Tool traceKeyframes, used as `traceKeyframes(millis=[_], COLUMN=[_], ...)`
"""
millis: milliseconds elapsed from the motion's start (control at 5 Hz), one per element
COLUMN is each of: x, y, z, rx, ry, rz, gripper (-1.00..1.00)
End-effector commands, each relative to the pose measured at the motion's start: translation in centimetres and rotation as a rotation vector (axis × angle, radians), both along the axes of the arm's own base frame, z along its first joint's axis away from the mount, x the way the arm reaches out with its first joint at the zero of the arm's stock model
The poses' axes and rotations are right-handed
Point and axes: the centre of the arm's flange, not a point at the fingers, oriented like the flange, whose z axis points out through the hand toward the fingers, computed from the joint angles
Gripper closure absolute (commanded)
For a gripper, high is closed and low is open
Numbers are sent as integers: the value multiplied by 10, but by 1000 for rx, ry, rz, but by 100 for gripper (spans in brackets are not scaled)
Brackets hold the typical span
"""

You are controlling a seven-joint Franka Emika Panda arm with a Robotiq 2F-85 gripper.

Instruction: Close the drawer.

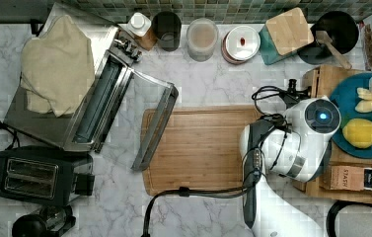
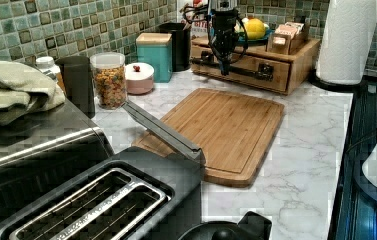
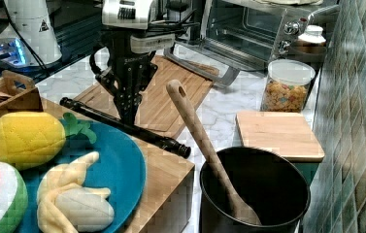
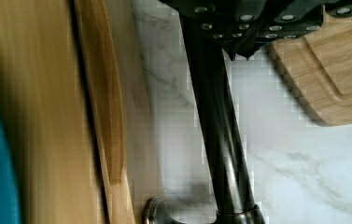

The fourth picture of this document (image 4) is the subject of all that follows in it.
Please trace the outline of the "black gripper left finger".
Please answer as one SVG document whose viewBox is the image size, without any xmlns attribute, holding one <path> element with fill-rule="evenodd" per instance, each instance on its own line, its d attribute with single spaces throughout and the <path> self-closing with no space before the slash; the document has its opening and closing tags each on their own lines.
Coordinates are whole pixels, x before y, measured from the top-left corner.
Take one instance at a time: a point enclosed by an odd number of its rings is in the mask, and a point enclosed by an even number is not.
<svg viewBox="0 0 352 224">
<path fill-rule="evenodd" d="M 192 8 L 204 35 L 219 44 L 233 61 L 249 59 L 260 46 L 261 6 L 195 6 Z"/>
</svg>

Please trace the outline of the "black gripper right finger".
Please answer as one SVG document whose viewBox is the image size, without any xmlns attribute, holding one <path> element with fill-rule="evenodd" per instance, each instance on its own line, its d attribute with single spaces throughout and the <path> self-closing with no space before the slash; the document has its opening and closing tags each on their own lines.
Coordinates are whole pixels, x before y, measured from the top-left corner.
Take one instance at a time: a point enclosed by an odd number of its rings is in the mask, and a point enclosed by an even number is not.
<svg viewBox="0 0 352 224">
<path fill-rule="evenodd" d="M 318 30 L 323 23 L 322 6 L 265 6 L 260 14 L 241 14 L 246 36 L 237 53 L 249 58 L 261 47 L 279 39 L 295 39 Z"/>
</svg>

